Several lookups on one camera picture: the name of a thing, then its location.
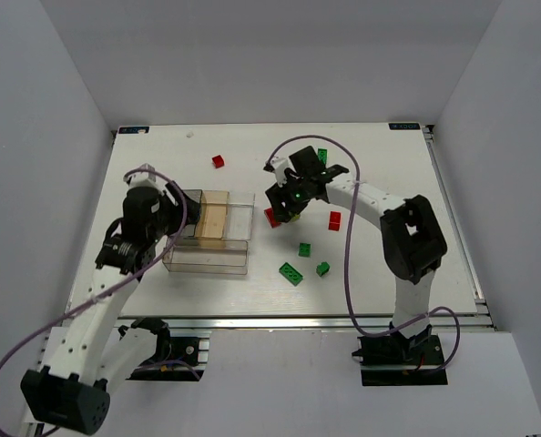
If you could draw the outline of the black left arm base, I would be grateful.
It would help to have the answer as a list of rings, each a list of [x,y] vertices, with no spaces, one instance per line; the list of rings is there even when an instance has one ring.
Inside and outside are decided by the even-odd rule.
[[[206,337],[172,334],[164,320],[146,317],[119,326],[119,338],[122,340],[130,329],[148,330],[155,338],[153,355],[132,372],[130,381],[197,382],[203,375],[209,351]]]

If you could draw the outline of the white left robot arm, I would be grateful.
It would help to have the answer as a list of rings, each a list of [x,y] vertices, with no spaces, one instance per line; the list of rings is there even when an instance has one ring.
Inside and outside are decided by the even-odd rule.
[[[122,382],[168,359],[170,335],[163,320],[136,320],[116,345],[107,342],[145,273],[200,217],[199,203],[149,164],[127,172],[124,181],[122,214],[107,228],[86,300],[68,313],[71,321],[56,351],[20,383],[36,420],[86,436],[100,429]]]

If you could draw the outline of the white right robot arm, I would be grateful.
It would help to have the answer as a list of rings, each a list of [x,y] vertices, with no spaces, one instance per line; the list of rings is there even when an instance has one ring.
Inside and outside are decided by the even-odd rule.
[[[393,317],[385,333],[408,348],[427,340],[432,283],[447,252],[428,198],[384,192],[348,168],[326,166],[311,146],[288,158],[270,158],[264,169],[275,177],[265,194],[277,221],[287,223],[311,201],[321,200],[348,210],[350,223],[361,218],[380,231],[383,257],[395,280]]]

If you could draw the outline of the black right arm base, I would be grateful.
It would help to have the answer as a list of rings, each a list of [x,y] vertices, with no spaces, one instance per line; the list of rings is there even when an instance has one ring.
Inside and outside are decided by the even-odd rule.
[[[406,339],[400,332],[378,338],[359,337],[352,357],[360,364],[363,387],[446,386],[444,352],[428,324]]]

